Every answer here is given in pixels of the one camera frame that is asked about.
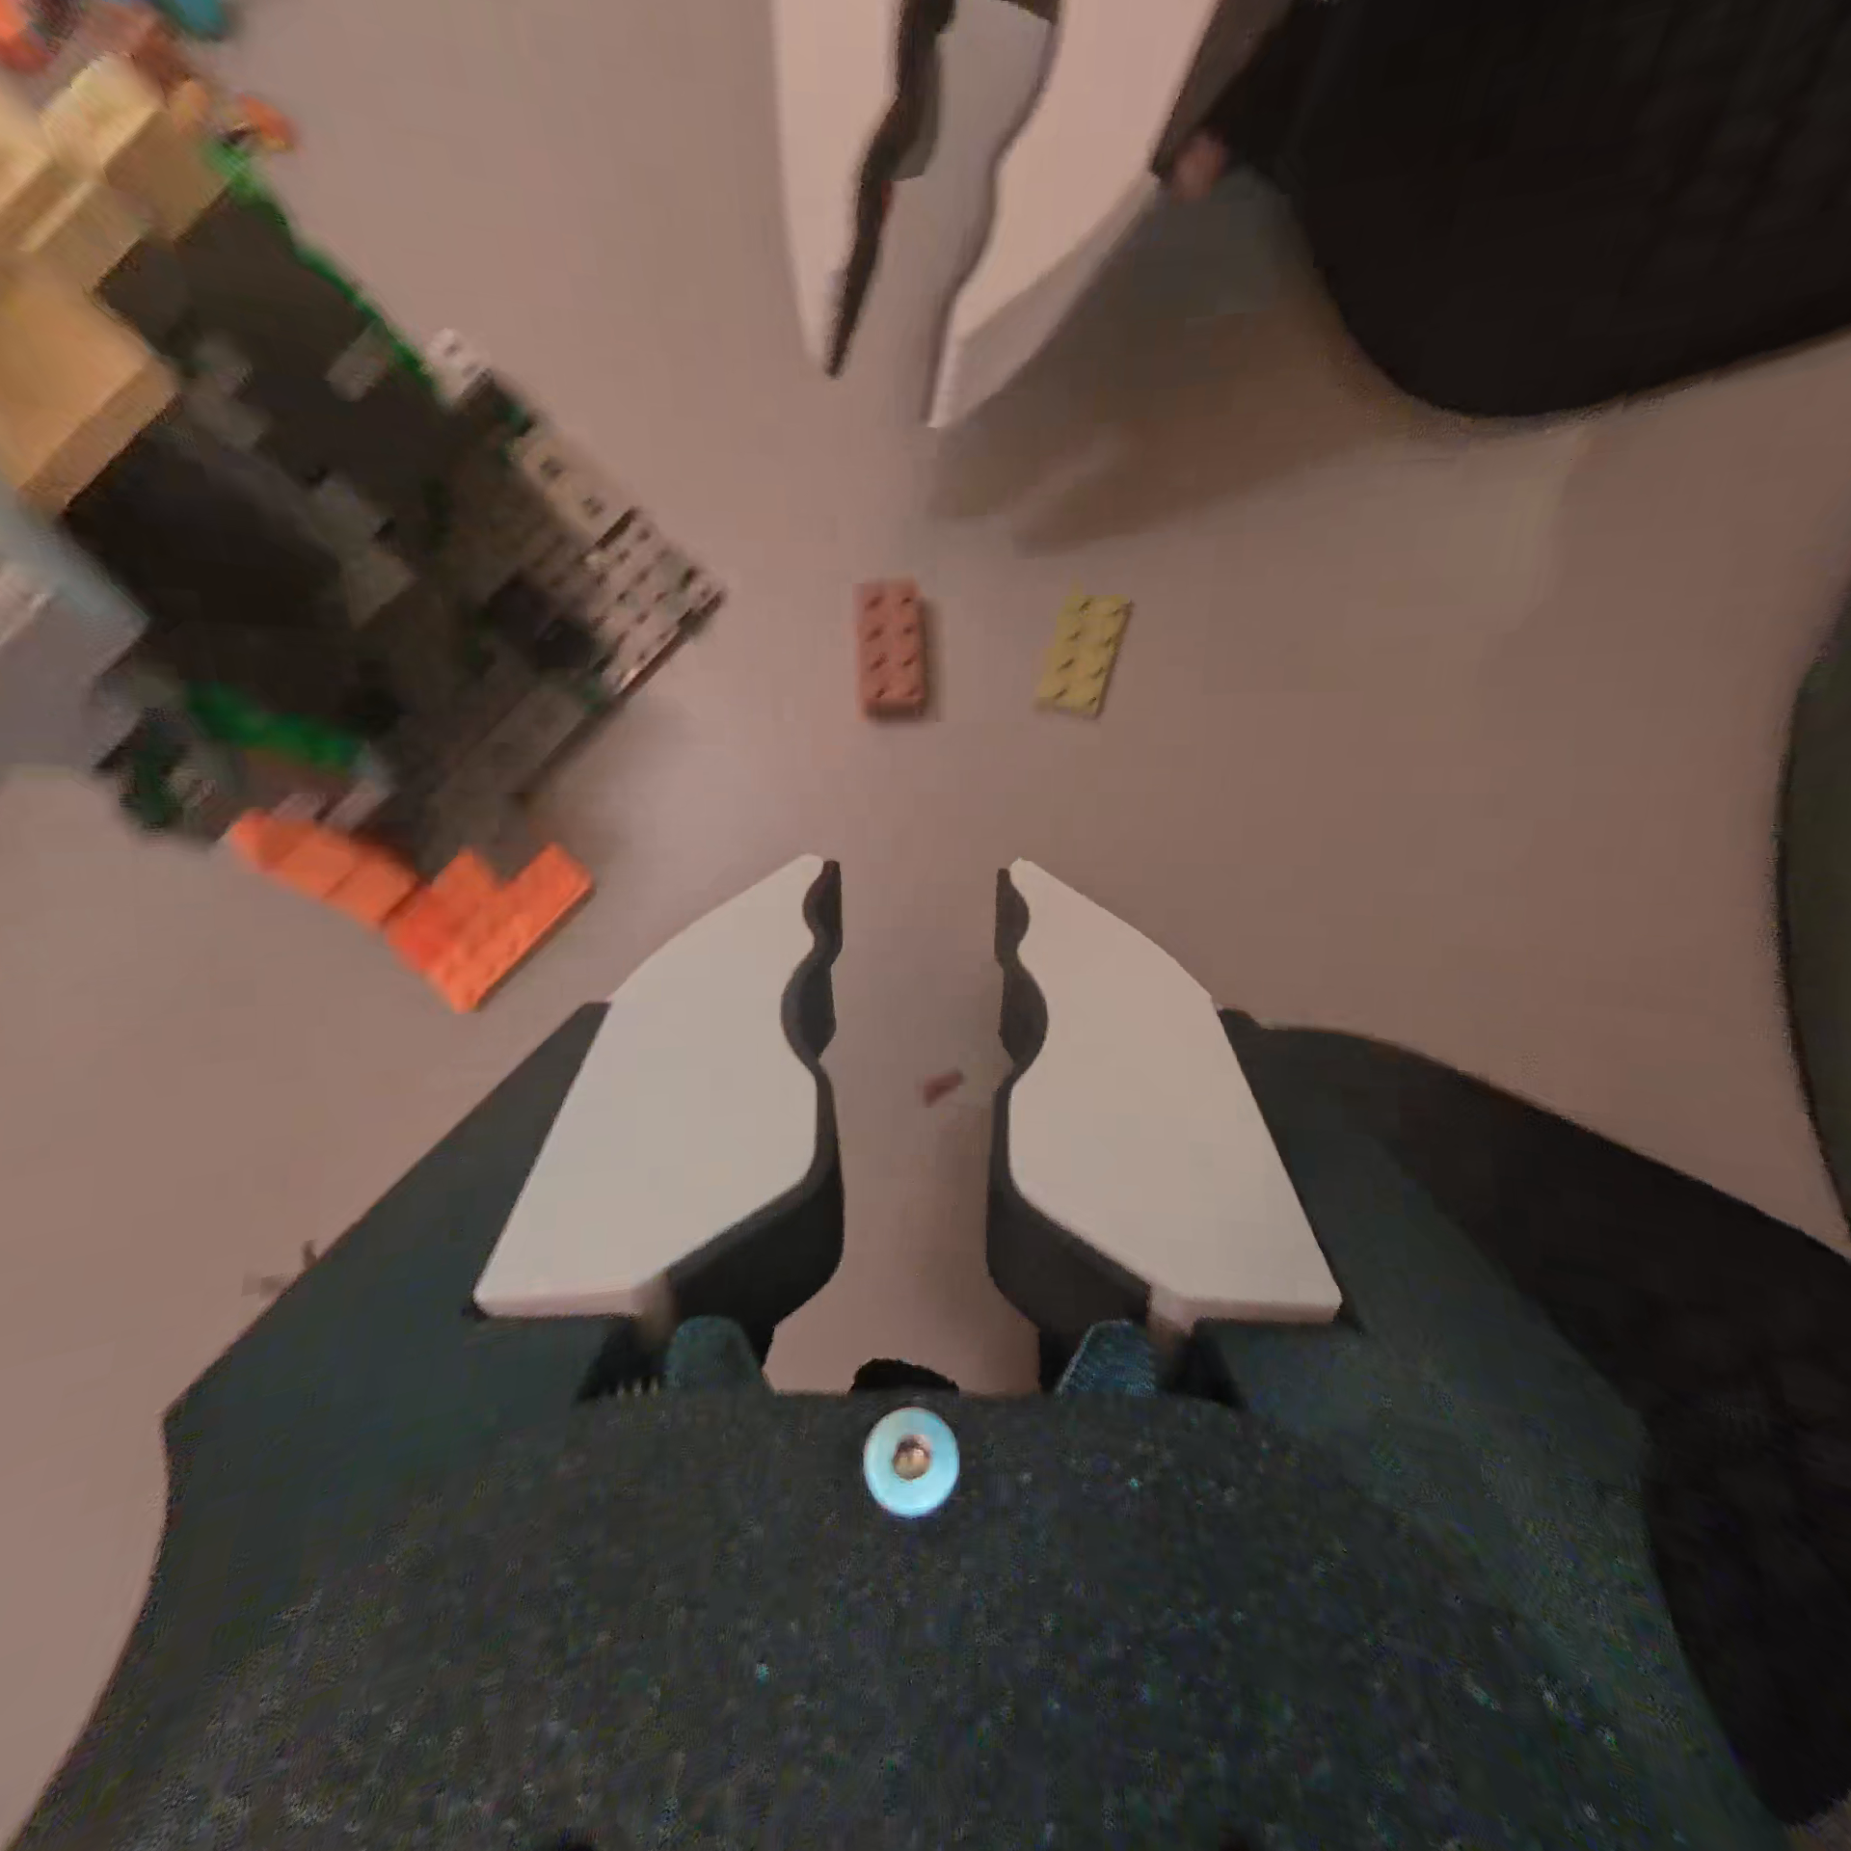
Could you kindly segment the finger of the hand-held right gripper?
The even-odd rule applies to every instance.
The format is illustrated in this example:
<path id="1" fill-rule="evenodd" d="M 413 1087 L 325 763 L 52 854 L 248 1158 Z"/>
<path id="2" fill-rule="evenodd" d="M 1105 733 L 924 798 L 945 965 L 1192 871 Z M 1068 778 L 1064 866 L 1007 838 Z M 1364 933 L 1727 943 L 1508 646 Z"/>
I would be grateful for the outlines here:
<path id="1" fill-rule="evenodd" d="M 1156 158 L 1221 2 L 1060 2 L 1040 92 L 1007 143 L 984 242 L 948 311 L 928 427 L 999 398 L 1150 209 Z"/>
<path id="2" fill-rule="evenodd" d="M 777 171 L 799 330 L 846 371 L 895 186 L 937 134 L 954 2 L 772 2 Z"/>

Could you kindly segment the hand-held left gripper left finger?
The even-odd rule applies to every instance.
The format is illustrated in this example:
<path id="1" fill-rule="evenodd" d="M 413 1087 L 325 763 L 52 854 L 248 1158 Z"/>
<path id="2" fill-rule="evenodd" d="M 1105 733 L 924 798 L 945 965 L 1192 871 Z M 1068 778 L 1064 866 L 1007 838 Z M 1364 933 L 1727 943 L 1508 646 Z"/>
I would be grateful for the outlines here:
<path id="1" fill-rule="evenodd" d="M 728 1321 L 767 1360 L 846 1252 L 823 1052 L 839 865 L 803 854 L 693 920 L 603 1003 L 476 1283 L 489 1321 Z"/>

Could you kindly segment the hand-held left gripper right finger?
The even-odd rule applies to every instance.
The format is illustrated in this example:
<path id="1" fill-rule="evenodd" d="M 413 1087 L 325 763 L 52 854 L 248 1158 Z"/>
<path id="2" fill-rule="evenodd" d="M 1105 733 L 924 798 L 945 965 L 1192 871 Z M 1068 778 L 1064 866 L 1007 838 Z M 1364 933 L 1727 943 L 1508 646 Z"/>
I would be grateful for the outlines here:
<path id="1" fill-rule="evenodd" d="M 1341 1285 L 1211 989 L 1030 858 L 995 883 L 988 1274 L 1064 1362 L 1123 1323 L 1172 1357 L 1327 1334 Z"/>

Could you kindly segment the olive yellow brick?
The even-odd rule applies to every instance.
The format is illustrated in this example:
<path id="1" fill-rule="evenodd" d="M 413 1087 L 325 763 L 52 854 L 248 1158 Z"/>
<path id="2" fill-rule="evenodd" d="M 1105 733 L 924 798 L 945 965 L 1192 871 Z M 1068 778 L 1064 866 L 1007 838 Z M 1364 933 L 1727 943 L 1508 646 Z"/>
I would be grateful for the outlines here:
<path id="1" fill-rule="evenodd" d="M 1099 719 L 1122 658 L 1136 603 L 1127 595 L 1076 594 L 1054 618 L 1044 650 L 1034 705 L 1076 719 Z"/>

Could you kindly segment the brown toy brick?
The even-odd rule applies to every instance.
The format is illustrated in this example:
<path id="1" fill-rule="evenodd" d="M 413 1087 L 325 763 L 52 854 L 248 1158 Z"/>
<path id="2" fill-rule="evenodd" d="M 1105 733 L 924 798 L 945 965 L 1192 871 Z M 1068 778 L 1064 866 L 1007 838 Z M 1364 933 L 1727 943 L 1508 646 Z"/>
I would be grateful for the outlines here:
<path id="1" fill-rule="evenodd" d="M 852 653 L 862 717 L 921 719 L 928 710 L 928 603 L 916 580 L 857 587 Z"/>

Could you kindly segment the toy brick model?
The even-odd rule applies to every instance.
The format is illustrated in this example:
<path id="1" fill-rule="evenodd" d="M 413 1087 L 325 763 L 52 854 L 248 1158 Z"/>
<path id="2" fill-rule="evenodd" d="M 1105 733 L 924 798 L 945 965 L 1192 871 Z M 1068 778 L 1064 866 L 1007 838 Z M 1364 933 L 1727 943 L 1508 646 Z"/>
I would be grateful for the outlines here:
<path id="1" fill-rule="evenodd" d="M 594 894 L 537 791 L 728 594 L 464 338 L 413 344 L 272 156 L 116 59 L 2 73 L 2 771 L 476 1011 Z"/>

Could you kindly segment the grey desk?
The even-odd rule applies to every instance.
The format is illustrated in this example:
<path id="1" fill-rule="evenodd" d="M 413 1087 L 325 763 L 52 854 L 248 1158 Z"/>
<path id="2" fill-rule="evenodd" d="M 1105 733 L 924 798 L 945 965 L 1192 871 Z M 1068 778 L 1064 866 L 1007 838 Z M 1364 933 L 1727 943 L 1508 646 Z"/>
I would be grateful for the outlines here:
<path id="1" fill-rule="evenodd" d="M 2 787 L 2 1837 L 132 1628 L 164 1408 L 578 1007 L 810 851 L 846 874 L 846 1263 L 772 1380 L 1034 1377 L 984 1268 L 995 871 L 1219 1003 L 1487 1077 L 1840 1243 L 1775 983 L 1770 814 L 1848 580 L 1848 342 L 1585 422 L 1390 389 L 1254 183 L 1160 213 L 980 419 L 937 311 L 1046 26 L 961 2 L 842 378 L 792 303 L 764 2 L 250 2 L 276 189 L 728 586 L 545 790 L 594 901 L 480 1014 L 233 855 Z M 928 710 L 857 709 L 916 580 Z M 1034 705 L 1133 599 L 1099 719 Z M 964 1087 L 924 1106 L 949 1067 Z"/>

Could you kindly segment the black mesh office chair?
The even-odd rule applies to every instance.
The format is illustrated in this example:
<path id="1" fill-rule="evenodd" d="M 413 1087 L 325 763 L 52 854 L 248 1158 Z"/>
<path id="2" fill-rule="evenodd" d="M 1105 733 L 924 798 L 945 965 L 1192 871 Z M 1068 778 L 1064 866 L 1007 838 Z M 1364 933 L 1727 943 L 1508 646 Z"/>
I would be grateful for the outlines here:
<path id="1" fill-rule="evenodd" d="M 1671 1619 L 1783 1825 L 1848 1804 L 1848 1262 L 1421 1052 L 1223 1010 L 1262 1110 L 1333 1103 L 1645 1428 Z"/>

